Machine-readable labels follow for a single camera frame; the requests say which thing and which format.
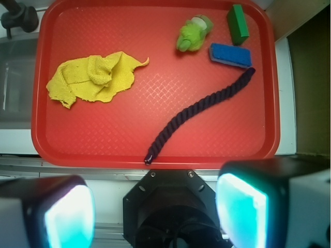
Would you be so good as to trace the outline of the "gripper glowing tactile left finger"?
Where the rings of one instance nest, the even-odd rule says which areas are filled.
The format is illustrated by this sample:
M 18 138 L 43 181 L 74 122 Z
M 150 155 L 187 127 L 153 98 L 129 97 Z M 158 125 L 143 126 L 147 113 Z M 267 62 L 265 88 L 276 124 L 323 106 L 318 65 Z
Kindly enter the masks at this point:
M 95 221 L 80 176 L 1 180 L 1 247 L 90 247 Z

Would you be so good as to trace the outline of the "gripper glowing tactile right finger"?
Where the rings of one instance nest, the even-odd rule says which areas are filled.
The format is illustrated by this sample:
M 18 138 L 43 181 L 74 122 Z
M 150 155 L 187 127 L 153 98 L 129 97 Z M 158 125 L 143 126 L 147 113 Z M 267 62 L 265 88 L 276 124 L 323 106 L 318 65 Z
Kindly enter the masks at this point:
M 227 162 L 216 183 L 216 208 L 234 247 L 330 247 L 330 160 Z

